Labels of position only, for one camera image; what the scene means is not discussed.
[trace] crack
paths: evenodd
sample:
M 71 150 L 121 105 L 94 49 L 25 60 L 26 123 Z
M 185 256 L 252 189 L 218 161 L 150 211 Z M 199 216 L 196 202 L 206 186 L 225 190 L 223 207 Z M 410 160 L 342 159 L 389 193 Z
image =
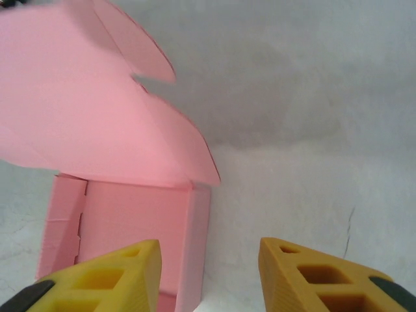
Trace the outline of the crack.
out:
M 351 238 L 351 219 L 352 219 L 352 215 L 354 214 L 354 211 L 356 210 L 356 206 L 354 206 L 354 208 L 352 208 L 351 213 L 350 213 L 350 218 L 348 218 L 348 229 L 346 229 L 346 244 L 345 244 L 345 251 L 344 251 L 344 255 L 343 255 L 343 259 L 345 259 L 346 256 L 346 252 L 348 251 L 348 246 L 350 245 L 350 238 Z

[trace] open box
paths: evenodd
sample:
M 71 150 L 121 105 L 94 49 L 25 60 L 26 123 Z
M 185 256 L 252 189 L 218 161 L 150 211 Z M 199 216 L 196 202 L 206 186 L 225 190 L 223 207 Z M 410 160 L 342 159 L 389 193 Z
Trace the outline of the open box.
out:
M 131 78 L 173 81 L 166 57 L 106 0 L 2 13 L 0 37 L 0 158 L 61 172 L 38 277 L 159 239 L 159 311 L 192 311 L 220 178 L 195 126 Z

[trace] pink cardboard box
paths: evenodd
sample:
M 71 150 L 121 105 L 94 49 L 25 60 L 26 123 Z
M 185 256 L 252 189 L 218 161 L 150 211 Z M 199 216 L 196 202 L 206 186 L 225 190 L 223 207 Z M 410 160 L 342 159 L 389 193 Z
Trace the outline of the pink cardboard box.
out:
M 106 0 L 7 10 L 0 38 L 0 158 L 61 172 L 38 277 L 159 239 L 159 311 L 192 311 L 220 178 L 195 126 L 131 78 L 174 81 L 169 61 Z

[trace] white surface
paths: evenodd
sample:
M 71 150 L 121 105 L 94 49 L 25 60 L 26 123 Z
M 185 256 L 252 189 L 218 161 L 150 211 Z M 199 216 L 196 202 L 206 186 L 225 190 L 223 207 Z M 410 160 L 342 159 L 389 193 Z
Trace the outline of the white surface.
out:
M 342 257 L 354 208 L 346 259 L 416 293 L 412 1 L 119 1 L 177 70 L 146 86 L 195 121 L 222 175 L 198 312 L 264 311 L 260 237 Z M 2 302 L 34 276 L 52 173 L 0 177 Z

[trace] white backdrop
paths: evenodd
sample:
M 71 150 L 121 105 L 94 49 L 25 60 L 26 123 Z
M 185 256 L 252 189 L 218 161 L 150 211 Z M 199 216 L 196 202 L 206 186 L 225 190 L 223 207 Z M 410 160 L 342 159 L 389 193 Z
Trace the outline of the white backdrop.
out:
M 174 86 L 144 84 L 195 121 L 222 175 L 198 312 L 264 311 L 257 272 L 262 236 L 346 253 L 416 293 L 413 1 L 116 4 L 156 39 L 177 71 Z M 46 174 L 0 169 L 16 176 L 12 194 L 5 180 L 0 188 L 5 235 L 22 246 L 38 244 L 41 226 L 32 229 L 34 239 L 12 233 L 9 221 L 25 229 L 16 215 L 45 209 Z M 33 182 L 38 177 L 43 186 Z M 36 205 L 16 199 L 35 191 L 44 196 Z M 13 259 L 19 247 L 8 248 Z M 4 261 L 10 260 L 0 258 L 0 270 Z

